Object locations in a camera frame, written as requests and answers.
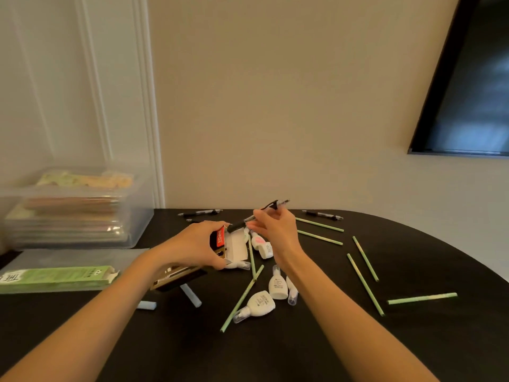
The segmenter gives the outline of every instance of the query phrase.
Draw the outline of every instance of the plastic storage box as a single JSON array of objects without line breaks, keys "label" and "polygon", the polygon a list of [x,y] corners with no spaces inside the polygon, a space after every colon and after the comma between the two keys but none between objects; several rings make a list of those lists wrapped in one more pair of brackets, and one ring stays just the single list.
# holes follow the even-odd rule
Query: plastic storage box
[{"label": "plastic storage box", "polygon": [[132,248],[154,214],[150,176],[125,169],[50,168],[0,196],[12,198],[3,223],[19,250]]}]

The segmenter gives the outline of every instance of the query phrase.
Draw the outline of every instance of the pencil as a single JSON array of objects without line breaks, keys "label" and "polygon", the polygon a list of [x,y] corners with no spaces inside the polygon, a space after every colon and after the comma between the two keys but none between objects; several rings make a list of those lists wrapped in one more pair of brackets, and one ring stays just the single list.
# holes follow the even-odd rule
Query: pencil
[{"label": "pencil", "polygon": [[249,256],[251,257],[251,271],[253,273],[253,279],[256,279],[256,268],[254,267],[255,258],[253,257],[253,246],[251,244],[251,236],[248,236],[247,241],[249,243]]},{"label": "pencil", "polygon": [[256,279],[258,278],[258,276],[260,275],[260,273],[262,272],[263,270],[263,264],[260,266],[260,268],[258,269],[258,272],[256,272],[256,277],[254,277],[253,279],[251,279],[251,282],[249,283],[249,285],[247,286],[246,290],[244,291],[244,293],[242,294],[242,296],[240,297],[239,301],[237,302],[237,304],[235,304],[235,307],[233,308],[233,311],[232,313],[228,316],[228,319],[226,319],[226,322],[223,324],[223,327],[221,327],[221,332],[224,333],[228,327],[228,325],[230,324],[230,322],[232,321],[233,319],[233,315],[235,315],[235,313],[237,312],[237,310],[239,309],[240,305],[242,304],[242,302],[244,301],[244,299],[246,298],[247,296],[247,293],[249,292],[249,290],[251,289],[251,287],[253,286],[253,284],[255,283]]},{"label": "pencil", "polygon": [[359,268],[357,268],[357,265],[355,265],[355,261],[353,261],[352,256],[350,256],[349,253],[347,254],[347,256],[348,256],[348,259],[350,260],[350,262],[352,263],[353,269],[355,270],[355,272],[357,272],[357,275],[359,276],[360,281],[364,285],[364,288],[366,289],[368,295],[370,296],[371,300],[373,301],[373,304],[375,305],[375,307],[377,308],[378,312],[380,313],[380,316],[385,316],[385,314],[382,311],[382,308],[380,307],[380,305],[378,304],[375,296],[371,292],[370,287],[367,285],[366,280],[364,280],[364,277],[362,277],[362,274],[360,273]]},{"label": "pencil", "polygon": [[336,240],[331,240],[330,238],[325,238],[325,237],[322,237],[322,236],[316,236],[315,234],[308,233],[308,232],[303,232],[303,231],[298,231],[298,232],[300,234],[305,234],[306,236],[315,237],[315,238],[318,238],[320,240],[331,242],[333,244],[343,245],[342,242],[339,242],[339,241],[336,241]]},{"label": "pencil", "polygon": [[373,278],[375,279],[375,281],[376,281],[376,282],[378,282],[378,276],[377,276],[377,274],[375,273],[375,270],[373,270],[373,267],[371,266],[370,261],[367,259],[366,254],[365,254],[365,253],[364,253],[364,251],[362,250],[362,247],[360,246],[360,244],[359,244],[359,242],[357,241],[357,239],[355,238],[355,236],[353,236],[353,240],[355,241],[355,245],[357,245],[357,248],[359,248],[360,254],[362,255],[362,257],[364,257],[364,261],[366,262],[367,267],[370,269],[370,272],[371,272],[371,274],[373,275]]},{"label": "pencil", "polygon": [[315,223],[314,221],[305,220],[304,218],[296,217],[295,219],[297,221],[302,221],[303,223],[318,225],[319,227],[328,228],[328,229],[334,229],[335,231],[338,231],[338,232],[344,232],[345,231],[344,229],[341,229],[341,228],[331,227],[329,225],[321,224],[321,223]]},{"label": "pencil", "polygon": [[451,292],[451,293],[441,293],[439,295],[406,297],[404,299],[388,300],[387,304],[401,304],[401,303],[410,303],[410,302],[421,302],[423,300],[444,299],[446,297],[455,297],[457,295],[458,295],[457,293]]}]

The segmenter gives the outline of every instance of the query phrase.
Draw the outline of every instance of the mounted tv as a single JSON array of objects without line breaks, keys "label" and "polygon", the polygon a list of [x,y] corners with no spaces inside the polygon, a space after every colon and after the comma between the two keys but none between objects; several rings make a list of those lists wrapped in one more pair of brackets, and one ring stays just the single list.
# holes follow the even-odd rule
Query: mounted tv
[{"label": "mounted tv", "polygon": [[411,154],[509,157],[509,0],[460,0]]}]

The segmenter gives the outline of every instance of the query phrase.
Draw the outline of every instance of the ballpoint pen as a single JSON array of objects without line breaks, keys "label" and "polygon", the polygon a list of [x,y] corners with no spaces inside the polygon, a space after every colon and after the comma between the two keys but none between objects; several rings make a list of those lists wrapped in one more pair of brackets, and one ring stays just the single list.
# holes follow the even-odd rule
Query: ballpoint pen
[{"label": "ballpoint pen", "polygon": [[[284,205],[287,202],[289,202],[289,199],[285,199],[285,200],[276,199],[275,201],[272,201],[267,206],[264,206],[261,210],[267,210],[268,208],[277,209],[277,207],[279,205]],[[245,218],[244,220],[239,221],[238,223],[230,224],[230,226],[228,227],[228,232],[232,233],[233,231],[236,231],[237,229],[244,228],[246,226],[246,222],[253,221],[254,219],[255,219],[255,216],[251,215],[248,218]]]},{"label": "ballpoint pen", "polygon": [[331,220],[342,220],[343,218],[341,216],[335,216],[333,214],[327,214],[327,213],[321,213],[321,212],[311,212],[310,210],[303,210],[304,213],[310,214],[312,216],[321,216],[325,218],[330,218]]},{"label": "ballpoint pen", "polygon": [[179,213],[179,214],[177,214],[177,216],[191,217],[191,216],[198,216],[200,214],[217,214],[219,212],[222,212],[222,209],[209,209],[209,210],[199,210],[197,212],[191,212],[191,213]]}]

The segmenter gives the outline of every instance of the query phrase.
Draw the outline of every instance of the tabletop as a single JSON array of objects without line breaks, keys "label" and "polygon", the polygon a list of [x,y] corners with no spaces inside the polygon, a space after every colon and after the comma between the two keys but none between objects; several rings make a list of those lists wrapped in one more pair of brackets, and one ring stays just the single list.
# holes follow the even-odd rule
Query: tabletop
[{"label": "tabletop", "polygon": [[[187,226],[182,209],[158,209],[136,248],[150,248]],[[396,222],[351,211],[333,222],[300,211],[298,217],[343,228],[344,233],[298,223],[298,228],[343,246],[299,236],[321,269],[407,346],[442,382],[509,380],[509,284],[454,247]],[[225,210],[196,219],[236,222],[250,210]],[[375,282],[352,236],[375,269]],[[347,259],[350,253],[384,309],[381,317]],[[263,263],[248,298],[268,288],[273,259]],[[155,311],[136,310],[99,381],[350,380],[304,300],[226,332],[220,327],[251,280],[251,271],[210,271],[189,281],[203,302],[194,308],[179,288],[150,291]],[[401,305],[387,300],[457,292],[459,297]],[[96,292],[0,295],[0,374],[85,305]]]}]

